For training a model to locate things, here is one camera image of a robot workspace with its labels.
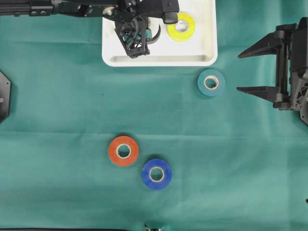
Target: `tape roll core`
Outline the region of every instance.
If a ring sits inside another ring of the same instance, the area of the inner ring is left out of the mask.
[[[209,86],[208,80],[213,80],[215,84]],[[198,77],[198,88],[200,92],[209,97],[215,97],[221,94],[225,88],[226,80],[222,73],[217,70],[209,69],[201,73]]]
[[[188,41],[196,31],[194,19],[187,13],[178,13],[177,24],[167,26],[169,36],[176,42]]]
[[[151,173],[152,173],[152,171],[153,171],[154,169],[159,169],[159,170],[162,171],[162,174],[163,174],[163,175],[162,175],[161,179],[159,179],[159,180],[154,180],[154,179],[152,178]],[[165,172],[164,172],[164,170],[163,170],[161,167],[153,167],[153,168],[151,168],[151,170],[150,170],[150,172],[149,172],[149,177],[150,177],[150,179],[151,179],[153,182],[159,183],[159,182],[162,182],[163,179],[165,178]]]
[[[119,154],[119,148],[121,146],[127,146],[129,148],[128,156],[121,157]],[[132,165],[139,156],[139,147],[134,139],[128,136],[120,136],[114,139],[108,149],[110,160],[118,166],[127,167]]]
[[[128,153],[127,156],[124,156],[124,157],[120,156],[120,154],[119,154],[119,149],[120,149],[120,147],[122,147],[122,146],[127,146],[127,147],[128,147],[129,153]],[[126,143],[120,144],[120,145],[116,148],[116,154],[117,154],[120,158],[126,159],[126,158],[128,158],[128,157],[130,156],[130,154],[131,154],[131,148],[130,148],[130,146],[129,146],[128,144],[126,144]]]

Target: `green fabric surface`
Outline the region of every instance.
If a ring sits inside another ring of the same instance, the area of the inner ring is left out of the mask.
[[[100,18],[0,17],[0,70],[12,81],[0,125],[1,228],[304,231],[308,127],[296,112],[238,92],[274,85],[275,57],[237,55],[307,16],[306,0],[217,0],[226,88],[204,98],[204,67],[112,68]],[[137,162],[113,165],[120,134]],[[173,171],[162,191],[143,185],[147,160]]]

